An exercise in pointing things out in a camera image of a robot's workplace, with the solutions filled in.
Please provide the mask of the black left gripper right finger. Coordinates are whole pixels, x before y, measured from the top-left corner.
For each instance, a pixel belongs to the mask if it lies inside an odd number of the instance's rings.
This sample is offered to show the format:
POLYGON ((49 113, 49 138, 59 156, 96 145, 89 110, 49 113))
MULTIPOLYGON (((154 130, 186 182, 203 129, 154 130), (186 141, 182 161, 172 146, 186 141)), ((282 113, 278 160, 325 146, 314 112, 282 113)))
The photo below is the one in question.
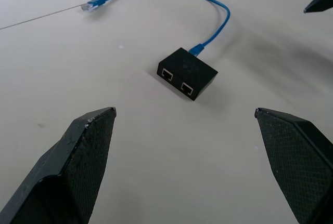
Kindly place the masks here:
POLYGON ((257 108, 272 173, 298 223, 332 223, 332 143, 310 121, 257 108))

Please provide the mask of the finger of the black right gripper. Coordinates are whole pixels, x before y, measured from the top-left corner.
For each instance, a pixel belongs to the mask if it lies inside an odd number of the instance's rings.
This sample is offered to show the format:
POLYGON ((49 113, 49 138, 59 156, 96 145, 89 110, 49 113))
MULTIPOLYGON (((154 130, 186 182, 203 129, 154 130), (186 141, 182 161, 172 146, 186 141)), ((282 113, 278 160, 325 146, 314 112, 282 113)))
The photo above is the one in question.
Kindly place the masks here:
POLYGON ((333 7, 333 0, 312 0, 304 9, 304 13, 323 12, 333 7))

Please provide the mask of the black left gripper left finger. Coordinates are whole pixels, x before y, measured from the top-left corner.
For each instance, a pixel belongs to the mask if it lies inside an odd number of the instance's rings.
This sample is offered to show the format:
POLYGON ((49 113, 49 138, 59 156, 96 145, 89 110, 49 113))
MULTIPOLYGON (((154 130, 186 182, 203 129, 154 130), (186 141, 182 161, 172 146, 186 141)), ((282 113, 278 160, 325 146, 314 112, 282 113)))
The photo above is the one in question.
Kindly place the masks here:
POLYGON ((88 223, 116 115, 116 109, 108 107, 73 120, 4 206, 1 223, 88 223))

